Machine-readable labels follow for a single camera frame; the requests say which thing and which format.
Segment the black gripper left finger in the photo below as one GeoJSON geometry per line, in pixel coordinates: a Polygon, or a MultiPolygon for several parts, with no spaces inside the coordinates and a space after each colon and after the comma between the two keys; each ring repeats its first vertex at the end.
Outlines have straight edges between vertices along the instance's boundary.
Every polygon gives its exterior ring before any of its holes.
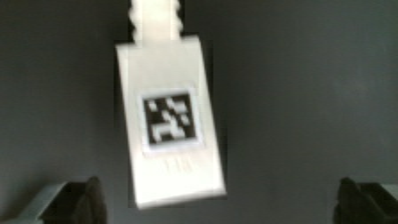
{"type": "Polygon", "coordinates": [[[101,181],[62,182],[39,191],[19,215],[23,224],[106,224],[101,181]]]}

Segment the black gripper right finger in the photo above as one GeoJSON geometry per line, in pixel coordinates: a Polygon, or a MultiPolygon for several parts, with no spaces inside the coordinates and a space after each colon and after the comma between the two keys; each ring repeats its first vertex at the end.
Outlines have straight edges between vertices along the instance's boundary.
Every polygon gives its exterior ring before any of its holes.
{"type": "Polygon", "coordinates": [[[334,224],[398,224],[398,184],[341,179],[334,224]]]}

